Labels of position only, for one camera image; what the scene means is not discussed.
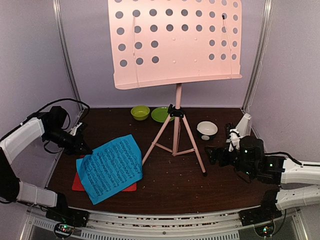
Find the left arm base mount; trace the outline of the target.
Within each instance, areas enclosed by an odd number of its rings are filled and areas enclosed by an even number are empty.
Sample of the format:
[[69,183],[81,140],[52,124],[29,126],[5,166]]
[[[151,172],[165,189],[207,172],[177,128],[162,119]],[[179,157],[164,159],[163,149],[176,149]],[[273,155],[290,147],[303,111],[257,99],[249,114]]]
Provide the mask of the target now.
[[73,227],[86,227],[90,213],[70,208],[65,199],[59,199],[55,207],[46,208],[46,218]]

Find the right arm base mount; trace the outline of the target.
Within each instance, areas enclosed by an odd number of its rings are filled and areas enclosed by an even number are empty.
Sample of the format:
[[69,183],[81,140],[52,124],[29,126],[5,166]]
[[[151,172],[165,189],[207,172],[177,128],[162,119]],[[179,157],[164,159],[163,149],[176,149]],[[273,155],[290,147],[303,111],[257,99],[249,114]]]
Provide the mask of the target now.
[[276,203],[275,195],[265,195],[260,206],[241,210],[238,214],[242,226],[256,225],[281,217],[282,211],[277,209]]

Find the pink music stand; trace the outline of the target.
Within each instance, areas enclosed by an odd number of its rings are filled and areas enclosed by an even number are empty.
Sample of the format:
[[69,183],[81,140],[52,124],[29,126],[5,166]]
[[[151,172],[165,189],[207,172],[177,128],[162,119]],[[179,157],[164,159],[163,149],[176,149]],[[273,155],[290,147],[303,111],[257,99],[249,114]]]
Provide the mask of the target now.
[[240,79],[242,2],[239,0],[110,0],[107,3],[119,90],[175,85],[173,147],[180,155],[184,83]]

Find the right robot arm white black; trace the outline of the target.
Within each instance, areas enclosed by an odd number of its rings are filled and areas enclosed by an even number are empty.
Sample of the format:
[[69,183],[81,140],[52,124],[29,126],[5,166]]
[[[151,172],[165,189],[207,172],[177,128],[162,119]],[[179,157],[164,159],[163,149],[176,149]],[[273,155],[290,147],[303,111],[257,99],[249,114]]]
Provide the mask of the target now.
[[209,162],[220,167],[233,166],[236,173],[242,172],[251,183],[257,180],[264,184],[303,184],[296,189],[271,190],[256,210],[259,220],[268,220],[276,211],[309,206],[320,202],[320,165],[298,161],[285,152],[266,153],[262,139],[244,136],[231,141],[228,147],[206,146]]

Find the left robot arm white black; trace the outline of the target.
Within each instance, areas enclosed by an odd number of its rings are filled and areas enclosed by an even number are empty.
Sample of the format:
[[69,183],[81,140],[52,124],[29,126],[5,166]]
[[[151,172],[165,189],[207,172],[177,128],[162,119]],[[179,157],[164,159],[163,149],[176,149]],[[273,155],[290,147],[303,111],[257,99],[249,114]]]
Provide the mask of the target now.
[[23,202],[52,208],[52,213],[61,222],[72,218],[62,193],[56,193],[21,181],[12,169],[16,157],[36,139],[49,141],[62,148],[67,155],[91,155],[92,149],[83,136],[84,123],[70,131],[63,129],[67,111],[53,106],[48,112],[35,112],[14,128],[0,141],[0,199],[3,204]]

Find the blue sheet music paper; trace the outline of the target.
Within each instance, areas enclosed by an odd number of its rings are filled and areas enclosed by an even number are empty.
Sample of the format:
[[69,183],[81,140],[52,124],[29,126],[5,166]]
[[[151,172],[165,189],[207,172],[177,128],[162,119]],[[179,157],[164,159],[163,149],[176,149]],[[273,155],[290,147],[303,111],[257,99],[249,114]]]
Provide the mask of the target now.
[[97,205],[143,178],[142,153],[129,134],[77,159],[76,170],[89,199]]

